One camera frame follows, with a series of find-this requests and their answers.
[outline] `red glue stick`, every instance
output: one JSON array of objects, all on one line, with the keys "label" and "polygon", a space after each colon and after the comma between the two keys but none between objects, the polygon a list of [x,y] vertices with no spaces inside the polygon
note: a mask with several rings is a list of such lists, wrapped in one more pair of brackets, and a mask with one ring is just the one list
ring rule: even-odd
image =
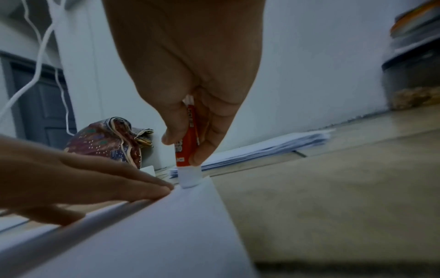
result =
[{"label": "red glue stick", "polygon": [[183,103],[188,109],[189,127],[184,138],[174,144],[174,148],[176,151],[177,175],[180,186],[182,188],[190,188],[202,181],[202,167],[194,167],[189,164],[189,157],[195,152],[200,142],[198,140],[193,96],[187,95]]}]

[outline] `gray door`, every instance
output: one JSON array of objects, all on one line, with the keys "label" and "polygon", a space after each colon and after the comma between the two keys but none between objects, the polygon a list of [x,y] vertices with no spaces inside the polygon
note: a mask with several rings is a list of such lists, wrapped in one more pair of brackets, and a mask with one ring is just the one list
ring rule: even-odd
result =
[{"label": "gray door", "polygon": [[[11,74],[15,88],[22,88],[31,81],[34,69],[11,63]],[[75,134],[77,129],[67,85],[63,77],[60,82],[69,108],[69,129]],[[27,91],[16,105],[27,140],[61,150],[65,148],[71,136],[66,132],[66,110],[53,73],[44,72],[39,82]]]}]

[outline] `patterned bag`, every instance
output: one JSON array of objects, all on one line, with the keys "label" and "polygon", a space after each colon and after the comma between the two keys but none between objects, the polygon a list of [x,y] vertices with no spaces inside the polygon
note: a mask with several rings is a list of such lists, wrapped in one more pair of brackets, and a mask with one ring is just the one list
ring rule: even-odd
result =
[{"label": "patterned bag", "polygon": [[67,143],[68,153],[95,155],[127,162],[141,168],[141,148],[151,147],[151,129],[132,128],[123,118],[113,117],[90,124]]}]

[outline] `paper stack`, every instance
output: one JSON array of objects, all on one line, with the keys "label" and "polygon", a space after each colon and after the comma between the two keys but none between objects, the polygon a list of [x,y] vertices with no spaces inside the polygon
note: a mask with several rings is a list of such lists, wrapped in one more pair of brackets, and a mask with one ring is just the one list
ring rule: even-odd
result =
[{"label": "paper stack", "polygon": [[[307,147],[325,144],[331,130],[290,133],[253,145],[214,153],[203,164],[202,171],[235,164],[269,155],[289,153]],[[177,168],[170,169],[171,178],[177,177]]]}]

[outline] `white cable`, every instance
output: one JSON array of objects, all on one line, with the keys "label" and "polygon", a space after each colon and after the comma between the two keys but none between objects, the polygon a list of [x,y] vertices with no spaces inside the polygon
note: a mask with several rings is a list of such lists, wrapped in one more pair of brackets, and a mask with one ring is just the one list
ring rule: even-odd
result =
[{"label": "white cable", "polygon": [[[35,32],[35,35],[37,36],[38,44],[41,46],[41,34],[40,34],[40,31],[37,29],[37,27],[34,25],[34,23],[29,18],[29,6],[28,6],[28,3],[27,3],[26,0],[22,0],[22,4],[23,4],[23,7],[24,7],[24,19],[26,20],[26,22],[31,26],[31,28]],[[56,68],[54,66],[54,63],[52,63],[52,61],[50,60],[50,57],[47,54],[47,52],[44,52],[44,57],[46,58],[46,60],[49,63],[49,65],[51,65],[51,66],[53,66],[55,68],[55,81],[56,81],[56,84],[58,85],[58,88],[60,89],[61,100],[63,102],[64,109],[66,110],[66,132],[67,132],[68,135],[74,136],[75,134],[71,133],[70,130],[69,130],[69,107],[67,106],[66,98],[64,96],[64,89],[63,89],[63,87],[61,86],[61,83],[60,83],[58,68]]]},{"label": "white cable", "polygon": [[17,102],[17,100],[25,92],[27,92],[33,85],[35,85],[38,82],[38,80],[40,79],[40,77],[41,77],[41,70],[42,70],[42,67],[43,67],[43,55],[45,53],[45,50],[46,50],[46,47],[47,47],[47,43],[49,42],[49,38],[50,38],[51,33],[54,31],[55,26],[58,24],[59,20],[61,19],[61,16],[64,14],[65,6],[66,6],[66,0],[61,0],[60,6],[61,6],[60,7],[61,11],[58,13],[57,17],[52,22],[52,24],[47,28],[46,32],[44,33],[43,39],[41,40],[41,45],[40,45],[40,48],[38,49],[37,64],[35,66],[35,74],[34,74],[32,80],[28,84],[26,84],[23,88],[18,90],[18,92],[16,92],[11,97],[11,99],[9,99],[9,101],[6,103],[4,108],[0,111],[0,121],[4,118],[5,114],[15,104],[15,102]]}]

